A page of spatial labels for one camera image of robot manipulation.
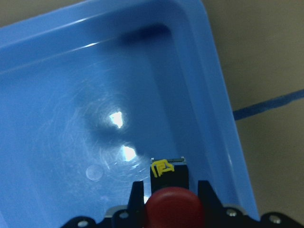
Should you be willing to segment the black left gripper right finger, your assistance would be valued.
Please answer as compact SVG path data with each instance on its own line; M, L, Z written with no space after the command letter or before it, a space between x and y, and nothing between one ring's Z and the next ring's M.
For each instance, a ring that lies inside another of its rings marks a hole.
M223 206L207 180L198 181L198 197L206 211L222 211Z

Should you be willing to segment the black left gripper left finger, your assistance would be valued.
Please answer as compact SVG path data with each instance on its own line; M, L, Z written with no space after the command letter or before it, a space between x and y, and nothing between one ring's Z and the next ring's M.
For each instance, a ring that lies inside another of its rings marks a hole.
M140 214L144 211L144 185L143 181L135 181L132 184L127 209Z

